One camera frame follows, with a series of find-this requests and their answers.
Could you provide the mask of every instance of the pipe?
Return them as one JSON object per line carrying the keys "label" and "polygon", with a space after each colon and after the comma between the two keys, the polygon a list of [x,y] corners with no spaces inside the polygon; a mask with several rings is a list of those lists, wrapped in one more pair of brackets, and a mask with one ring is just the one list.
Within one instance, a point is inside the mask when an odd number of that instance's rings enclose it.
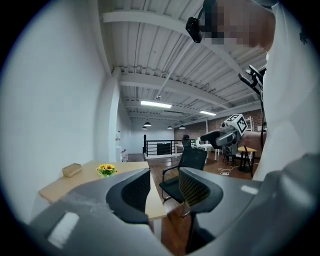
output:
{"label": "pipe", "polygon": [[169,73],[169,75],[166,77],[157,97],[160,96],[160,94],[162,93],[162,91],[164,90],[166,83],[168,82],[169,78],[171,77],[171,75],[173,74],[173,72],[176,70],[178,64],[181,62],[181,60],[183,59],[183,57],[185,56],[185,54],[187,53],[187,51],[189,51],[189,49],[191,48],[191,46],[193,45],[194,41],[191,39],[190,43],[188,44],[188,46],[184,49],[183,53],[180,55],[180,57],[178,58],[177,62],[175,63],[175,65],[173,66],[173,69],[171,70],[171,72]]}
{"label": "pipe", "polygon": [[205,133],[208,133],[208,117],[205,119]]}

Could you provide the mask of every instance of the tissue box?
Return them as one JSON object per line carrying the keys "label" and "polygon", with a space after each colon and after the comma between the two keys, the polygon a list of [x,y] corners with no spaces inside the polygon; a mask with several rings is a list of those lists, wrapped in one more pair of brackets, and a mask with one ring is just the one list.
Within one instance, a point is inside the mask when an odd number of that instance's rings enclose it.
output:
{"label": "tissue box", "polygon": [[70,165],[62,168],[63,176],[68,177],[68,178],[76,175],[79,172],[81,172],[81,164],[79,164],[79,163],[73,163],[73,164],[70,164]]}

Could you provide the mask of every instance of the wooden table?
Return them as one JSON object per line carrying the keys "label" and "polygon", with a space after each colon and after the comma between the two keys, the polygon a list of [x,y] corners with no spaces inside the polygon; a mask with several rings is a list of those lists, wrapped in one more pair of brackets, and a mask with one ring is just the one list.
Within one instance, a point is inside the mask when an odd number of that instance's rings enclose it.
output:
{"label": "wooden table", "polygon": [[[251,178],[254,176],[253,170],[254,170],[254,162],[255,162],[255,153],[257,152],[257,150],[247,147],[245,149],[244,146],[238,147],[238,151],[241,152],[241,161],[240,161],[240,167],[239,167],[239,171],[246,173],[246,161],[248,161],[248,165],[249,165],[249,171],[251,173]],[[250,160],[249,160],[249,155],[247,154],[252,152],[252,158],[251,158],[251,165],[250,165]]]}
{"label": "wooden table", "polygon": [[[106,163],[90,161],[82,165],[82,171],[77,173],[75,176],[71,178],[63,176],[41,189],[39,194],[50,204],[52,204],[75,187],[87,182],[101,179],[101,176],[97,173],[96,168],[102,164]],[[148,162],[111,162],[108,164],[114,165],[119,173],[149,168]],[[162,218],[166,217],[167,213],[158,194],[152,175],[150,175],[150,192],[145,203],[145,214],[148,215],[149,221],[153,221],[154,234],[161,241]]]}

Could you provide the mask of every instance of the fluorescent light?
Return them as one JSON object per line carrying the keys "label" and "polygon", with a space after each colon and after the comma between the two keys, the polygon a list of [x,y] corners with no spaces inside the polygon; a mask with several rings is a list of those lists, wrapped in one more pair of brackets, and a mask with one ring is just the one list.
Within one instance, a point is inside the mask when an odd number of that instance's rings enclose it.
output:
{"label": "fluorescent light", "polygon": [[210,116],[215,116],[216,115],[214,113],[210,113],[210,112],[206,112],[206,111],[200,111],[200,113],[206,114],[206,115],[210,115]]}
{"label": "fluorescent light", "polygon": [[151,101],[143,101],[143,100],[141,101],[141,105],[160,107],[160,108],[166,108],[166,109],[170,109],[172,106],[169,104],[163,104],[163,103],[157,103],[157,102],[151,102]]}

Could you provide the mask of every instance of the mesh backrest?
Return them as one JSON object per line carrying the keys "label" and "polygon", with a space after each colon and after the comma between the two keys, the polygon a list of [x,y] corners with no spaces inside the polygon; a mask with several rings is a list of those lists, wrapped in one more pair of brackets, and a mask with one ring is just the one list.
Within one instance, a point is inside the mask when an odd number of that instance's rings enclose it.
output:
{"label": "mesh backrest", "polygon": [[191,148],[191,140],[190,139],[182,139],[182,145],[184,148]]}
{"label": "mesh backrest", "polygon": [[126,185],[122,191],[122,200],[129,206],[145,212],[146,200],[150,191],[150,174],[145,173]]}
{"label": "mesh backrest", "polygon": [[184,148],[179,163],[179,167],[190,167],[198,170],[203,170],[207,151],[196,148]]}
{"label": "mesh backrest", "polygon": [[179,171],[179,189],[189,206],[200,203],[210,194],[210,189],[205,184],[183,171]]}

